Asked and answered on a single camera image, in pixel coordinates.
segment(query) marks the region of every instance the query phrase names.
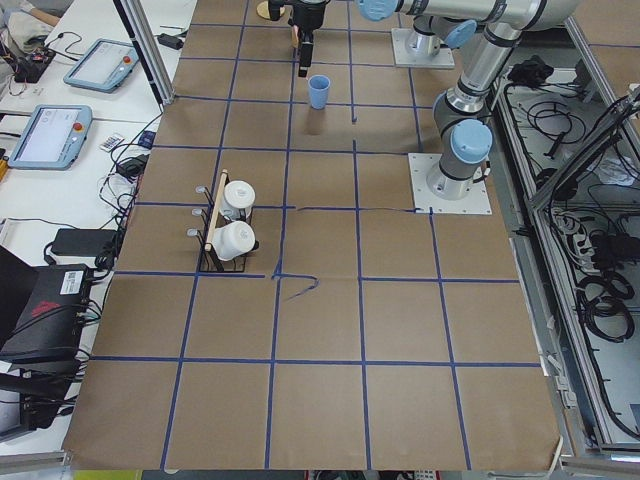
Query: power adapter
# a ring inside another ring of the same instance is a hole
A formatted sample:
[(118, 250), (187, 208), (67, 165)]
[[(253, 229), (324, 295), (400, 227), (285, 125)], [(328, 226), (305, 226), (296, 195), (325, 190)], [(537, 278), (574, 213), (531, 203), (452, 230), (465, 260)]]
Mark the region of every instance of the power adapter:
[(122, 175), (125, 178), (135, 178), (144, 172), (149, 160), (148, 154), (138, 155), (137, 157), (129, 158), (122, 163), (116, 165), (116, 173)]
[(158, 42), (165, 47), (173, 48), (174, 50), (180, 50), (184, 45), (184, 42), (174, 35), (167, 35), (161, 33), (158, 35)]

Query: power strip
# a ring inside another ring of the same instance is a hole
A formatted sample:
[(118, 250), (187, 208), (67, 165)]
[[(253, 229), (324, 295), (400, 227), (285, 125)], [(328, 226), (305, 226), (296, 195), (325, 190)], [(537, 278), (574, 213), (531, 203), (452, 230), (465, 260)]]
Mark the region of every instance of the power strip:
[(435, 470), (416, 470), (413, 480), (438, 480), (438, 473)]

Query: brown paper surface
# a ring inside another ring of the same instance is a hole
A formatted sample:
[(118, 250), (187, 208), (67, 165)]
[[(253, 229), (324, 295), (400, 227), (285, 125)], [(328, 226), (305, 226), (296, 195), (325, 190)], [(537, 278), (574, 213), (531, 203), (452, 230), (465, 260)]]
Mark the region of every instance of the brown paper surface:
[[(330, 104), (313, 110), (285, 20), (257, 4), (198, 2), (175, 84), (199, 98), (163, 115), (74, 466), (547, 468), (558, 432), (499, 211), (412, 212), (406, 154), (441, 151), (429, 107), (456, 72), (410, 81), (389, 48), (400, 19), (332, 2), (310, 71)], [(256, 190), (260, 248), (235, 276), (198, 273), (186, 236), (222, 168)]]

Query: table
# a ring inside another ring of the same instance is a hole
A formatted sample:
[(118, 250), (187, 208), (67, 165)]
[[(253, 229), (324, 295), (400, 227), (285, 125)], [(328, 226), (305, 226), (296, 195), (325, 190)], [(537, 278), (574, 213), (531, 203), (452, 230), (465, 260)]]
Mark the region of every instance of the table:
[[(20, 133), (27, 123), (25, 117), (5, 117), (0, 130)], [(78, 159), (66, 171), (29, 171), (10, 169), (0, 182), (0, 218), (43, 218), (64, 222), (80, 228), (98, 228), (107, 222), (113, 211), (98, 198), (102, 179), (111, 168), (109, 155), (98, 145), (111, 133), (127, 139), (145, 124), (134, 122), (95, 121), (92, 123)], [(0, 137), (0, 145), (10, 151), (15, 140)], [(126, 183), (115, 184), (118, 193), (129, 191)], [(30, 265), (44, 265), (42, 249), (53, 239), (58, 226), (42, 222), (12, 222), (2, 245)], [(65, 257), (63, 263), (87, 261)], [(92, 289), (92, 298), (102, 301), (106, 283)], [(97, 326), (83, 330), (81, 345), (91, 349)], [(8, 442), (0, 443), (0, 455), (44, 453), (59, 450), (69, 426), (69, 417), (57, 418), (53, 425)]]
[[(160, 26), (188, 27), (196, 0), (144, 0), (142, 4), (154, 34), (175, 34), (180, 30)], [(48, 41), (55, 39), (58, 33), (67, 31), (82, 36), (82, 41), (73, 45), (71, 52), (84, 52), (98, 38), (129, 41), (110, 0), (75, 0), (49, 35)], [(75, 36), (67, 34), (54, 41), (52, 48), (64, 51), (74, 40)], [(162, 45), (158, 48), (167, 72), (173, 78), (181, 52)], [(31, 114), (39, 104), (79, 104), (90, 106), (96, 119), (133, 122), (146, 122), (160, 113), (141, 65), (137, 65), (113, 93), (100, 93), (63, 83), (62, 78), (72, 64), (71, 60), (57, 56), (37, 84), (28, 85), (19, 96), (5, 94), (0, 100), (0, 112)], [(19, 91), (20, 87), (14, 83), (12, 89)]]

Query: sticker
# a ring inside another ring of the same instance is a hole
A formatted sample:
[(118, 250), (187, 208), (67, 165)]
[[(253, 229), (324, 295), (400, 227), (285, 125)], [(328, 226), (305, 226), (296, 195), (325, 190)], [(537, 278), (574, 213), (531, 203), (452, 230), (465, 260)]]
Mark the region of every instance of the sticker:
[(60, 295), (75, 295), (80, 292), (82, 286), (82, 270), (76, 270), (73, 272), (67, 272), (64, 274), (64, 280), (62, 281), (62, 288), (60, 289)]

